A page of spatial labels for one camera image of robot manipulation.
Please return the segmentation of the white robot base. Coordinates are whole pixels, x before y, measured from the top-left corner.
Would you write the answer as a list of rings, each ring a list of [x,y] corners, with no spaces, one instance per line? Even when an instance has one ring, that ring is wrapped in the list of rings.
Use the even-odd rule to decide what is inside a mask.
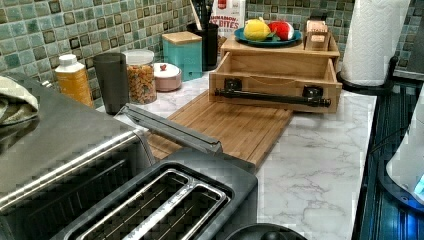
[[[398,202],[422,213],[423,85],[396,87],[381,110],[380,183]]]

